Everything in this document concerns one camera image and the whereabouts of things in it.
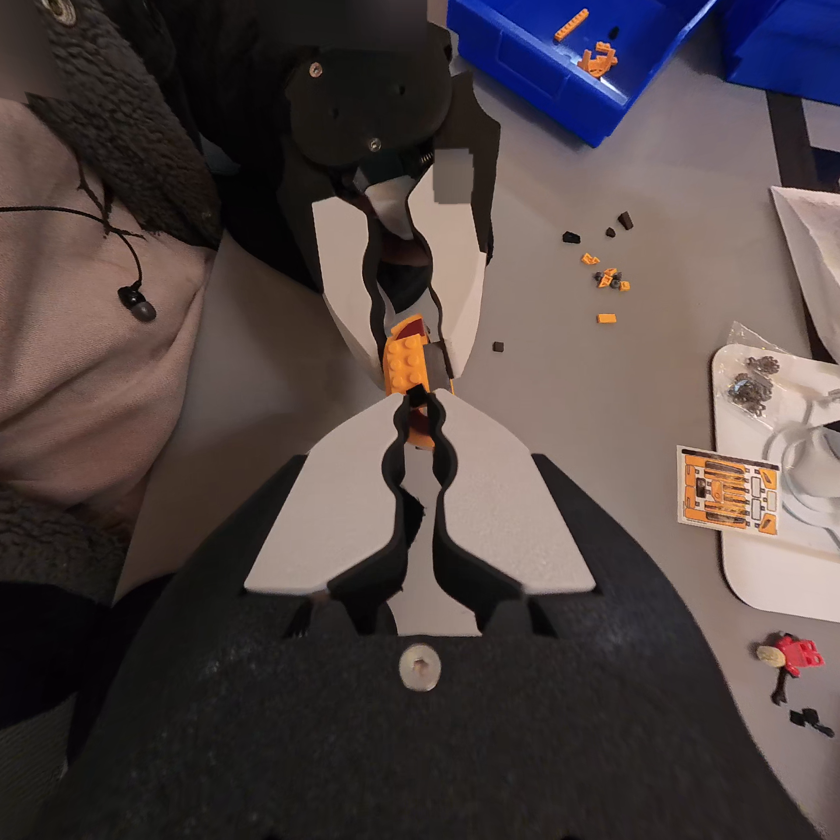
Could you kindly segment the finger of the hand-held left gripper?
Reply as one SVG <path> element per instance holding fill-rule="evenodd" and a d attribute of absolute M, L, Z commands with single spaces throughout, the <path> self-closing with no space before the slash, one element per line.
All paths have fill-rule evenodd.
<path fill-rule="evenodd" d="M 368 217 L 332 196 L 311 205 L 322 297 L 343 340 L 373 383 L 385 388 L 382 358 L 371 328 L 371 294 L 364 284 Z"/>
<path fill-rule="evenodd" d="M 458 379 L 476 341 L 487 256 L 479 247 L 471 204 L 439 203 L 431 175 L 414 187 L 406 207 L 432 258 L 430 289 L 439 312 L 438 334 L 450 377 Z"/>

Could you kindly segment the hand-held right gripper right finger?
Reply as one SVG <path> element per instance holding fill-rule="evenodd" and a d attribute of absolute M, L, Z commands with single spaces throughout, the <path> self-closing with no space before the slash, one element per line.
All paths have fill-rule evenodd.
<path fill-rule="evenodd" d="M 433 563 L 451 596 L 592 592 L 595 579 L 529 448 L 447 391 L 429 396 L 439 484 Z"/>

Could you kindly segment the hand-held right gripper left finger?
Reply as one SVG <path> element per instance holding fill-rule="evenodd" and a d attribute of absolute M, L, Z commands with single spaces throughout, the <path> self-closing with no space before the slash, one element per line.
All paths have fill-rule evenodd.
<path fill-rule="evenodd" d="M 248 592 L 341 597 L 364 573 L 385 597 L 399 590 L 410 412 L 404 395 L 389 395 L 310 449 L 245 579 Z"/>

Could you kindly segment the orange lego wheel arch assembly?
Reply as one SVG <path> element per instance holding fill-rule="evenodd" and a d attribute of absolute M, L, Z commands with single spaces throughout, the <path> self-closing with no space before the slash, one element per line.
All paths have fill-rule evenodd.
<path fill-rule="evenodd" d="M 385 341 L 382 357 L 385 393 L 406 395 L 406 390 L 423 383 L 427 393 L 446 389 L 454 393 L 443 344 L 431 340 L 424 318 L 414 313 L 399 321 Z M 419 410 L 410 407 L 407 443 L 431 451 L 434 441 L 429 432 L 427 405 Z"/>

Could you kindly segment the heap of orange lego pieces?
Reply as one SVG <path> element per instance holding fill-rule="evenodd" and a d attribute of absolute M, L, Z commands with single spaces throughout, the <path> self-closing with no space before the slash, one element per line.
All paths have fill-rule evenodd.
<path fill-rule="evenodd" d="M 616 50 L 611 43 L 598 41 L 594 49 L 586 49 L 577 62 L 583 72 L 594 79 L 601 79 L 617 64 Z"/>

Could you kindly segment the red lego piece tan disc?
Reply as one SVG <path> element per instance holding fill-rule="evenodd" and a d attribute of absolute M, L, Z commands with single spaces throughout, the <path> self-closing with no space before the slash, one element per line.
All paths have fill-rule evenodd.
<path fill-rule="evenodd" d="M 799 678 L 804 669 L 821 668 L 825 659 L 810 639 L 800 639 L 788 633 L 776 634 L 755 649 L 760 662 Z"/>

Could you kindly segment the blue plastic bin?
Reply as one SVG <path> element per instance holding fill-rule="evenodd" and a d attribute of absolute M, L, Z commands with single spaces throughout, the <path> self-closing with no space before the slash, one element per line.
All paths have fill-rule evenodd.
<path fill-rule="evenodd" d="M 447 26 L 458 53 L 591 147 L 626 116 L 714 1 L 449 1 Z M 588 8 L 590 16 L 559 44 L 553 34 Z M 607 41 L 617 64 L 601 79 L 577 62 Z"/>
<path fill-rule="evenodd" d="M 838 1 L 726 1 L 717 8 L 728 82 L 839 104 Z"/>

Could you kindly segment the orange sticker sheet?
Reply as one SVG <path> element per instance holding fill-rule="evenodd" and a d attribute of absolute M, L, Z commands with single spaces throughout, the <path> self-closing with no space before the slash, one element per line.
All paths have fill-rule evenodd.
<path fill-rule="evenodd" d="M 777 539 L 781 477 L 781 467 L 774 463 L 678 447 L 677 520 L 702 529 Z"/>

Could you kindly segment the white plastic tray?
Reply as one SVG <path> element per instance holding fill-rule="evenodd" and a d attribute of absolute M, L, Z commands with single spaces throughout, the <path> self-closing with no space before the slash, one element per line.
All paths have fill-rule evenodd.
<path fill-rule="evenodd" d="M 725 396 L 728 374 L 741 347 L 723 346 L 712 358 L 715 445 L 720 455 L 766 461 L 771 436 L 804 419 L 808 403 L 838 389 L 838 366 L 790 354 L 780 357 L 780 372 L 769 424 L 753 418 Z M 816 408 L 812 424 L 839 419 L 838 407 Z M 770 613 L 838 623 L 839 544 L 822 531 L 781 510 L 780 535 L 768 539 L 736 532 L 721 534 L 723 572 L 733 593 L 750 607 Z"/>

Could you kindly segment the clear bag of black pieces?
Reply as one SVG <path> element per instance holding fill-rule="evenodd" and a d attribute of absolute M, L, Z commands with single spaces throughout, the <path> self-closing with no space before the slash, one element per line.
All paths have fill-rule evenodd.
<path fill-rule="evenodd" d="M 735 345 L 742 349 L 732 363 L 724 394 L 730 404 L 769 424 L 774 377 L 780 372 L 780 358 L 787 351 L 738 320 L 732 322 L 727 340 L 727 347 Z"/>

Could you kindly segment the pale pink shirt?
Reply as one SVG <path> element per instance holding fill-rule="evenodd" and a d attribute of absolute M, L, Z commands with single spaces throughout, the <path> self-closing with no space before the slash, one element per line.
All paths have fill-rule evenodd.
<path fill-rule="evenodd" d="M 141 322 L 118 290 L 138 277 L 79 189 L 77 157 L 24 104 L 2 100 L 2 483 L 61 510 L 130 523 L 172 435 L 215 252 L 168 234 L 128 238 Z"/>

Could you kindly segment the white paper bag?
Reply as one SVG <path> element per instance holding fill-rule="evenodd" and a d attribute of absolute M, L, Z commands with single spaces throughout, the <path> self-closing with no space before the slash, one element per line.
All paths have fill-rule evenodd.
<path fill-rule="evenodd" d="M 839 362 L 839 195 L 776 185 L 770 193 L 815 334 Z"/>

